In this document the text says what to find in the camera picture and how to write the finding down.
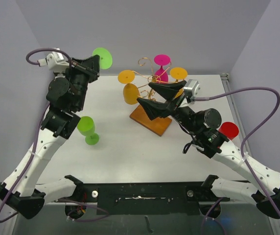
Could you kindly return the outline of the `pink wine glass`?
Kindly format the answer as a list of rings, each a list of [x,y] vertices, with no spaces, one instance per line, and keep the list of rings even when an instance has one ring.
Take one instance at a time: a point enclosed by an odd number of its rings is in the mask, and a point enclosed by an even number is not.
[[[154,77],[156,82],[159,83],[168,83],[168,74],[167,69],[164,69],[165,66],[171,65],[171,59],[168,55],[159,54],[154,57],[154,62],[160,66],[160,68],[155,72]]]

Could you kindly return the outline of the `orange wine glass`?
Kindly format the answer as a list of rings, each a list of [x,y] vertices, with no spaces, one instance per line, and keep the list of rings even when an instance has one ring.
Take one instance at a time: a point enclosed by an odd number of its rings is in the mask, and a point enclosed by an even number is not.
[[[132,83],[135,79],[135,73],[132,70],[123,70],[118,74],[117,79],[125,85],[123,88],[124,101],[129,105],[137,104],[140,92],[137,86]]]
[[[176,83],[185,80],[188,76],[188,72],[184,68],[174,67],[170,70],[170,75],[175,79]]]

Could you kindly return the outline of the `red wine glass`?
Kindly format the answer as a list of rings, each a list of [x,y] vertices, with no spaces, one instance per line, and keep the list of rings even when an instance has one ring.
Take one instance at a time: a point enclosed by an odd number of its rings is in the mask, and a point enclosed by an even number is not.
[[[238,126],[233,122],[222,123],[218,130],[230,140],[233,140],[239,134]]]

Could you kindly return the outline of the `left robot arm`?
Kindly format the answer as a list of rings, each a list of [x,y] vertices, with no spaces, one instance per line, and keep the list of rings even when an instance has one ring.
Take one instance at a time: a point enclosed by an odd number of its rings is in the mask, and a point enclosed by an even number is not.
[[[48,86],[45,107],[36,127],[33,144],[15,170],[0,183],[0,199],[16,214],[35,217],[47,203],[69,198],[78,201],[83,195],[82,182],[71,175],[47,184],[38,180],[57,150],[76,129],[88,85],[100,72],[100,55],[74,59],[53,51],[36,65],[48,66],[55,78]]]

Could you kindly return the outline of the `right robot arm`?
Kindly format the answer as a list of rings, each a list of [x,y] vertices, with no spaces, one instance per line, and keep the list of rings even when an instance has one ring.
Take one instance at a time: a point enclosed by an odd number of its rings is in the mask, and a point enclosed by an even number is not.
[[[165,99],[165,102],[137,97],[150,120],[172,117],[192,138],[185,145],[186,153],[193,146],[210,159],[220,162],[247,180],[236,182],[210,175],[203,182],[202,196],[207,200],[230,198],[255,205],[263,214],[274,219],[280,219],[280,172],[263,165],[244,151],[246,136],[237,147],[232,140],[221,133],[218,128],[222,123],[220,113],[210,108],[195,112],[190,103],[209,101],[232,95],[232,92],[211,96],[196,97],[196,81],[181,81],[171,84],[150,82],[156,93]]]

